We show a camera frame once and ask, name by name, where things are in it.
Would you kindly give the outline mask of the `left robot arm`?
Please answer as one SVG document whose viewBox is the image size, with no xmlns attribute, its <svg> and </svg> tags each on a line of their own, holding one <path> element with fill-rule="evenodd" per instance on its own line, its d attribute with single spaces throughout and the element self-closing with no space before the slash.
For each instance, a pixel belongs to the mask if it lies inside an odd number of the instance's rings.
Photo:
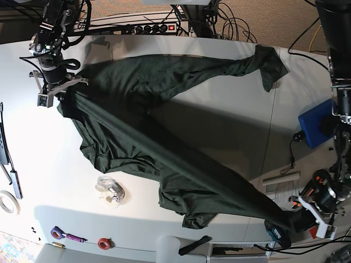
<svg viewBox="0 0 351 263">
<path fill-rule="evenodd" d="M 331 105 L 336 163 L 317 170 L 296 198 L 315 218 L 316 235 L 333 239 L 337 207 L 350 195 L 350 1 L 315 1 L 314 3 L 328 45 L 327 70 L 336 100 Z"/>
</svg>

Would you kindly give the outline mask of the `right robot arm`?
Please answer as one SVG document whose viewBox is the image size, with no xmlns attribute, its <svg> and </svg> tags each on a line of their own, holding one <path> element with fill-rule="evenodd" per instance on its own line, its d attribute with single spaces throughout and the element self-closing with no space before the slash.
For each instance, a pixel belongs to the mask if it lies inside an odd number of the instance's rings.
<svg viewBox="0 0 351 263">
<path fill-rule="evenodd" d="M 69 36 L 75 32 L 84 5 L 87 15 L 83 31 L 78 39 L 70 42 Z M 54 98 L 62 99 L 68 87 L 77 83 L 88 84 L 88 79 L 68 71 L 78 70 L 81 63 L 76 59 L 64 59 L 62 51 L 84 39 L 89 30 L 91 14 L 91 1 L 48 1 L 45 6 L 38 32 L 30 43 L 31 55 L 20 58 L 31 65 L 35 65 L 32 59 L 39 63 L 30 72 L 30 77 L 35 79 L 39 89 L 38 106 L 52 107 Z"/>
</svg>

